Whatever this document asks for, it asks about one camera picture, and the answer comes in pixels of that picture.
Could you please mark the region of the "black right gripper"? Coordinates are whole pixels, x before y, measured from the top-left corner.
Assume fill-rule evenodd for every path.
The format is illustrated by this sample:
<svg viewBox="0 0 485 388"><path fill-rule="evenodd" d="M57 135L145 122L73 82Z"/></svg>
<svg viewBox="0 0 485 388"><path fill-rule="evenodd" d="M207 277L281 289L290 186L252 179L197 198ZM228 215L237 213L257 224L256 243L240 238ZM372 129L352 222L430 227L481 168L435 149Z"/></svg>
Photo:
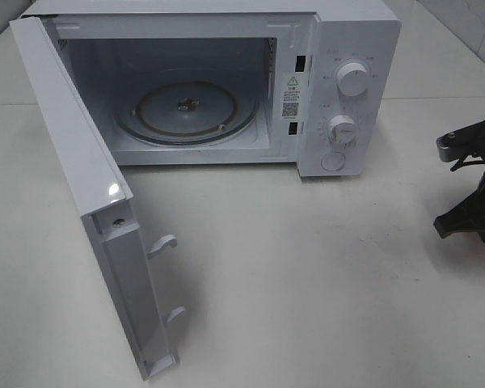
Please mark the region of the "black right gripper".
<svg viewBox="0 0 485 388"><path fill-rule="evenodd" d="M478 188L450 211L438 216L434 227L441 238L476 233L485 243L485 171Z"/></svg>

